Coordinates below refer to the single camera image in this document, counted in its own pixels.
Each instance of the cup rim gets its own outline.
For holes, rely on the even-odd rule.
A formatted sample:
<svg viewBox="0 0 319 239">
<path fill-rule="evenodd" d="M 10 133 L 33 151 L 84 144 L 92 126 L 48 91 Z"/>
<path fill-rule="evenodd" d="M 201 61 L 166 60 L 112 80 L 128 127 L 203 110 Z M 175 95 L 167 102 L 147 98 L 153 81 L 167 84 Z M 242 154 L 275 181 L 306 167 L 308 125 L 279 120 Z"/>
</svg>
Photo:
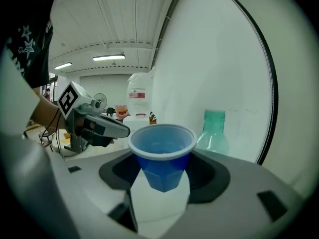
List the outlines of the cup rim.
<svg viewBox="0 0 319 239">
<path fill-rule="evenodd" d="M 137 149 L 133 144 L 132 144 L 132 137 L 134 136 L 134 134 L 141 132 L 143 130 L 149 129 L 151 127 L 178 127 L 178 128 L 182 128 L 186 131 L 188 131 L 189 134 L 191 134 L 193 136 L 193 141 L 192 143 L 187 146 L 186 148 L 179 150 L 179 151 L 175 151 L 172 153 L 165 153 L 165 154 L 156 154 L 156 153 L 149 153 L 146 151 L 142 151 L 140 149 Z M 187 154 L 189 154 L 196 146 L 197 144 L 197 135 L 196 133 L 191 130 L 190 128 L 187 128 L 185 126 L 181 126 L 181 125 L 176 125 L 176 124 L 153 124 L 153 125 L 147 125 L 145 127 L 139 128 L 136 131 L 134 131 L 132 134 L 130 134 L 129 138 L 128 138 L 128 146 L 131 149 L 131 151 L 139 156 L 139 157 L 143 157 L 149 160 L 156 160 L 156 161 L 165 161 L 165 160 L 172 160 L 172 159 L 176 159 L 179 157 L 183 157 Z"/>
</svg>

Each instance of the black t-shirt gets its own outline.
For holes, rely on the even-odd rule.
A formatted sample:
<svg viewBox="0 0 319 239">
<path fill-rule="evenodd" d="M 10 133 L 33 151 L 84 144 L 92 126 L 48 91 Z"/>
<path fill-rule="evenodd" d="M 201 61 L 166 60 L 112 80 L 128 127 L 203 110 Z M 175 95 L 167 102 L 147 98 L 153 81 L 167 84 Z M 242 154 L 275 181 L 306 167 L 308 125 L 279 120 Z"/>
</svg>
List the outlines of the black t-shirt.
<svg viewBox="0 0 319 239">
<path fill-rule="evenodd" d="M 12 15 L 6 45 L 17 69 L 32 88 L 49 83 L 48 56 L 53 35 L 50 11 L 53 0 L 23 0 Z"/>
</svg>

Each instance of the fluorescent light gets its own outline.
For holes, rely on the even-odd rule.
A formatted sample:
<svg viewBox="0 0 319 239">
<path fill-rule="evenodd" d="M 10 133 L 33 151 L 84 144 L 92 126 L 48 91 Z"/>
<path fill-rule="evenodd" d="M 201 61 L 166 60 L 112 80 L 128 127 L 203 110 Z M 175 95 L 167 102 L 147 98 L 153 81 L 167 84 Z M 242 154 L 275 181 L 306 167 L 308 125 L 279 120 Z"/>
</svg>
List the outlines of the fluorescent light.
<svg viewBox="0 0 319 239">
<path fill-rule="evenodd" d="M 125 56 L 123 54 L 120 55 L 107 55 L 107 56 L 99 56 L 99 57 L 93 57 L 94 61 L 100 61 L 100 60 L 112 60 L 112 59 L 124 59 Z"/>
<path fill-rule="evenodd" d="M 54 69 L 61 69 L 61 68 L 63 68 L 63 67 L 67 67 L 67 66 L 71 66 L 72 65 L 72 63 L 66 63 L 66 64 L 63 64 L 63 65 L 61 65 L 61 66 L 57 66 L 57 67 L 55 67 Z"/>
</svg>

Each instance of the ceiling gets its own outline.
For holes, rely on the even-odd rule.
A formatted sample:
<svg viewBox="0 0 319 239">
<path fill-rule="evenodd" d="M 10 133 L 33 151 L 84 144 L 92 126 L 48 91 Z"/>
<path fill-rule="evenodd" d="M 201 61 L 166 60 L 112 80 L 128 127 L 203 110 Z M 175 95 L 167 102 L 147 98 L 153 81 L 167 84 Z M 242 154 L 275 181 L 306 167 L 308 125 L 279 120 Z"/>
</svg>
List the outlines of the ceiling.
<svg viewBox="0 0 319 239">
<path fill-rule="evenodd" d="M 148 72 L 172 0 L 56 0 L 49 71 L 64 76 Z M 122 60 L 92 57 L 125 54 Z M 71 62 L 72 66 L 54 67 Z"/>
</svg>

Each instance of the electric fan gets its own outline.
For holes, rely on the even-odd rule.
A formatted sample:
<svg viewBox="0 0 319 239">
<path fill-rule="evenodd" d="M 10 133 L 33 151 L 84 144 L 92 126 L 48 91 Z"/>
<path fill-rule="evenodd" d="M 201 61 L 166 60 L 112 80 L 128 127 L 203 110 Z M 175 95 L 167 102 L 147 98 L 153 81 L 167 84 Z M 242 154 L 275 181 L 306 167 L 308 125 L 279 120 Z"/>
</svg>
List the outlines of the electric fan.
<svg viewBox="0 0 319 239">
<path fill-rule="evenodd" d="M 106 107 L 106 105 L 108 104 L 108 99 L 102 93 L 97 93 L 93 98 L 100 102 L 100 109 L 101 110 L 104 109 Z"/>
</svg>

